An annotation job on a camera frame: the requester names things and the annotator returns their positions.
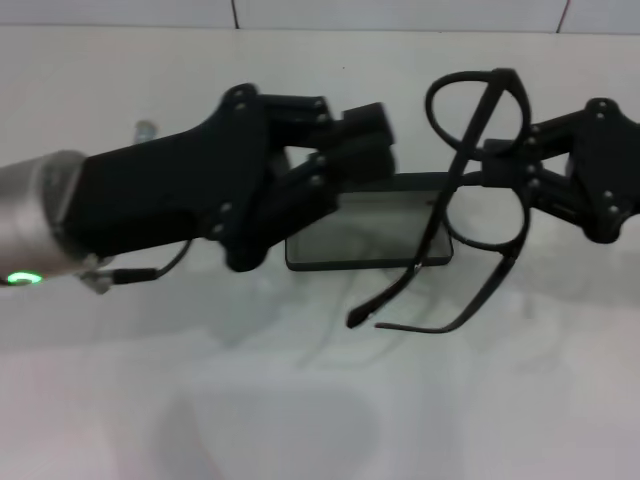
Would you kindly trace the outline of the black glasses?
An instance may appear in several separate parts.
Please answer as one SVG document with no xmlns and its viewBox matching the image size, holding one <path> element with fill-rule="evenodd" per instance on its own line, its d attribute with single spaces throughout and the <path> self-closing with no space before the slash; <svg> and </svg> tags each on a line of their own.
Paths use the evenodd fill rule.
<svg viewBox="0 0 640 480">
<path fill-rule="evenodd" d="M 441 89 L 455 83 L 463 82 L 483 83 L 485 90 L 480 97 L 465 132 L 460 139 L 457 139 L 444 130 L 436 120 L 433 102 L 436 94 Z M 424 99 L 424 109 L 427 120 L 438 136 L 455 151 L 455 155 L 447 172 L 444 186 L 435 200 L 431 216 L 426 224 L 426 228 L 410 265 L 401 277 L 384 291 L 353 308 L 348 313 L 346 317 L 346 326 L 348 328 L 357 328 L 368 321 L 409 286 L 423 268 L 426 256 L 431 250 L 433 240 L 441 227 L 445 227 L 451 237 L 471 248 L 500 254 L 500 262 L 470 303 L 449 324 L 438 328 L 423 328 L 380 322 L 376 325 L 378 329 L 431 335 L 453 332 L 461 328 L 480 310 L 513 269 L 523 249 L 531 223 L 530 205 L 526 190 L 522 188 L 513 190 L 521 206 L 523 221 L 518 234 L 508 242 L 487 244 L 468 239 L 451 227 L 447 212 L 454 194 L 464 185 L 466 179 L 464 171 L 468 162 L 471 160 L 483 161 L 486 157 L 486 152 L 479 149 L 477 145 L 504 93 L 509 93 L 517 102 L 521 112 L 521 126 L 518 134 L 495 153 L 497 156 L 512 153 L 517 147 L 523 144 L 530 133 L 531 107 L 529 99 L 518 74 L 514 70 L 498 68 L 491 71 L 457 72 L 436 80 L 427 90 Z"/>
</svg>

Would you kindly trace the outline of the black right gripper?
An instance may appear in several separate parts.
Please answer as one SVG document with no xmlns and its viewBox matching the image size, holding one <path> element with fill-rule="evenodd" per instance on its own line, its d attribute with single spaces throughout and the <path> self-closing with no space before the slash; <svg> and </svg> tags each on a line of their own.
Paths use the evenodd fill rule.
<svg viewBox="0 0 640 480">
<path fill-rule="evenodd" d="M 578 187 L 532 164 L 484 164 L 481 185 L 514 191 L 528 208 L 581 226 L 595 243 L 615 242 L 624 223 L 640 215 L 640 122 L 606 98 L 541 123 L 534 123 L 525 109 L 521 119 L 513 140 L 485 141 L 482 160 L 542 161 L 568 153 L 573 144 L 570 178 Z"/>
</svg>

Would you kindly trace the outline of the black glasses case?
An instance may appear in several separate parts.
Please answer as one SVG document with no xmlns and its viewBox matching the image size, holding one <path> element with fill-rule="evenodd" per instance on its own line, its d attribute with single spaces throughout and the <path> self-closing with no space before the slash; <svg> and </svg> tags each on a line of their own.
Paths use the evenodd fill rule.
<svg viewBox="0 0 640 480">
<path fill-rule="evenodd" d="M 317 272 L 409 266 L 446 177 L 401 173 L 348 187 L 336 212 L 286 240 L 287 267 Z"/>
</svg>

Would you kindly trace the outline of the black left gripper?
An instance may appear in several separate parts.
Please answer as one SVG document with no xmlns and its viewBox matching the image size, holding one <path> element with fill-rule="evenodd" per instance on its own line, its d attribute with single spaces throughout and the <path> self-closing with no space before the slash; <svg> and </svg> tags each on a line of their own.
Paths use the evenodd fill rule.
<svg viewBox="0 0 640 480">
<path fill-rule="evenodd" d="M 64 233 L 102 257 L 206 238 L 230 269 L 256 269 L 268 250 L 243 233 L 265 183 L 271 107 L 254 85 L 238 85 L 187 131 L 87 158 Z"/>
</svg>

